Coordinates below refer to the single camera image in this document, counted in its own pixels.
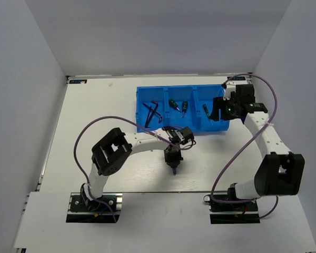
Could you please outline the black green precision screwdriver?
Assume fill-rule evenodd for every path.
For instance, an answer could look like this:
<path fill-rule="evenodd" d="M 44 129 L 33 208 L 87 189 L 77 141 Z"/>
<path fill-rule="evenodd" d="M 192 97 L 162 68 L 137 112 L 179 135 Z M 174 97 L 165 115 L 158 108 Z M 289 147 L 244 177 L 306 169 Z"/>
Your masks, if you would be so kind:
<path fill-rule="evenodd" d="M 210 114 L 209 114 L 208 107 L 206 106 L 206 104 L 203 104 L 202 107 L 203 107 L 203 109 L 204 109 L 204 112 L 205 112 L 205 114 L 206 114 L 206 116 L 207 116 L 207 118 L 208 118 L 210 124 L 213 125 L 213 123 L 212 123 L 212 121 L 211 121 L 211 118 L 210 118 Z"/>

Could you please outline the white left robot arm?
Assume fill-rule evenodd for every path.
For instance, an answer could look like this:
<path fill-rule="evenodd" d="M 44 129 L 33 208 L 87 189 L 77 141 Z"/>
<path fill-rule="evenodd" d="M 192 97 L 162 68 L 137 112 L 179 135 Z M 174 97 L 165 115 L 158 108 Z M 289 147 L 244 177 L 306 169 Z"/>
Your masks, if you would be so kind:
<path fill-rule="evenodd" d="M 124 133 L 112 129 L 92 147 L 92 168 L 88 182 L 80 189 L 81 203 L 90 211 L 96 210 L 101 201 L 108 203 L 103 195 L 109 176 L 118 172 L 129 156 L 153 150 L 164 152 L 164 161 L 176 174 L 183 161 L 181 148 L 195 144 L 194 134 L 188 127 L 177 129 L 165 126 L 153 132 Z"/>

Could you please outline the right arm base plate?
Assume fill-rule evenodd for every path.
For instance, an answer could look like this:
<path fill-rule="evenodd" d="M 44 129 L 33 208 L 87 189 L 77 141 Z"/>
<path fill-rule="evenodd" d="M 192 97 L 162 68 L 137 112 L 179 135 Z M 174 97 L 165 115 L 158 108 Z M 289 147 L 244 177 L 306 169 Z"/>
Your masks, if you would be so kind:
<path fill-rule="evenodd" d="M 217 203 L 210 198 L 209 194 L 204 196 L 203 201 L 210 207 L 210 223 L 212 225 L 260 223 L 256 202 L 240 204 Z"/>

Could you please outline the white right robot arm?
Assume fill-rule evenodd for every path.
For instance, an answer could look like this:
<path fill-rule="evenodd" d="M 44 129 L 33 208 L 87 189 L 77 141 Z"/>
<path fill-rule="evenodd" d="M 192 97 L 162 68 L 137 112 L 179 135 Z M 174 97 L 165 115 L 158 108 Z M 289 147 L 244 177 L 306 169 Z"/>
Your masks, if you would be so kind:
<path fill-rule="evenodd" d="M 231 184 L 225 199 L 213 201 L 240 210 L 247 202 L 263 196 L 298 194 L 304 157 L 283 143 L 272 125 L 273 116 L 263 103 L 256 102 L 252 84 L 229 83 L 223 87 L 223 96 L 213 99 L 210 118 L 214 121 L 240 119 L 252 134 L 263 160 L 251 180 Z"/>

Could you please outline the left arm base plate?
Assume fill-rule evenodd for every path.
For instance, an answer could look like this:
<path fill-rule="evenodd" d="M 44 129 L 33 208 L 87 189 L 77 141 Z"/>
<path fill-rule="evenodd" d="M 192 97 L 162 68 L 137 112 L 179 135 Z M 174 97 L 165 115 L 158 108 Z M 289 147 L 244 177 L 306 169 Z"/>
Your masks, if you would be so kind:
<path fill-rule="evenodd" d="M 114 212 L 115 220 L 108 207 L 93 201 L 88 206 L 79 193 L 71 193 L 68 205 L 66 223 L 115 223 L 118 221 L 122 209 L 122 193 L 107 193 L 101 197 Z"/>

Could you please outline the green stubby screwdriver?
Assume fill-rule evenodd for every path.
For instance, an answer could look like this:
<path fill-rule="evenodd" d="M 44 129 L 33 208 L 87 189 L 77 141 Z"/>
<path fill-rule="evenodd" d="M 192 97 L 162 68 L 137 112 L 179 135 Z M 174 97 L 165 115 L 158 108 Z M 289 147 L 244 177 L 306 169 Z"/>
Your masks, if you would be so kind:
<path fill-rule="evenodd" d="M 176 101 L 174 99 L 169 99 L 169 106 L 171 108 L 173 108 L 174 110 L 177 110 L 177 111 L 181 112 L 181 110 L 179 109 L 178 104 L 176 103 Z"/>
<path fill-rule="evenodd" d="M 185 113 L 186 113 L 186 111 L 187 111 L 187 109 L 188 109 L 188 106 L 189 106 L 188 101 L 187 101 L 187 100 L 184 100 L 184 101 L 182 102 L 182 117 L 185 116 Z"/>

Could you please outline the long dark red hex key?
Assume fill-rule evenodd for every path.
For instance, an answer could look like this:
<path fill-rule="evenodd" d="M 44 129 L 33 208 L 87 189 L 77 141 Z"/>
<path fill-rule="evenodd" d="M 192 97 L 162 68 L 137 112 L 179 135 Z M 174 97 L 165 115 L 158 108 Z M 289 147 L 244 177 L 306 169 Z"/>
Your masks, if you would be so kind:
<path fill-rule="evenodd" d="M 162 120 L 163 120 L 163 116 L 162 116 L 162 114 L 158 111 L 159 103 L 158 103 L 157 101 L 154 101 L 154 100 L 152 100 L 152 103 L 155 105 L 155 107 L 154 107 L 154 112 L 155 112 L 155 114 L 157 114 L 158 117 L 159 117 L 158 123 L 161 123 Z"/>

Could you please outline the short dark red hex key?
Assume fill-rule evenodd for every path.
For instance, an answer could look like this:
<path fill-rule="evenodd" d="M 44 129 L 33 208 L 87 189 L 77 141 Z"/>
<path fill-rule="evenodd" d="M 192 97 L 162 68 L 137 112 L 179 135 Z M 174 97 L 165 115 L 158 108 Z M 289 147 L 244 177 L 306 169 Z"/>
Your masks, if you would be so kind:
<path fill-rule="evenodd" d="M 152 119 L 152 116 L 155 114 L 156 109 L 158 108 L 158 104 L 157 103 L 155 104 L 155 108 L 154 109 L 152 109 L 151 106 L 148 106 L 145 103 L 143 105 L 149 110 L 147 118 L 146 118 L 146 121 L 145 121 L 145 128 L 148 128 L 149 123 L 150 123 L 150 121 Z"/>

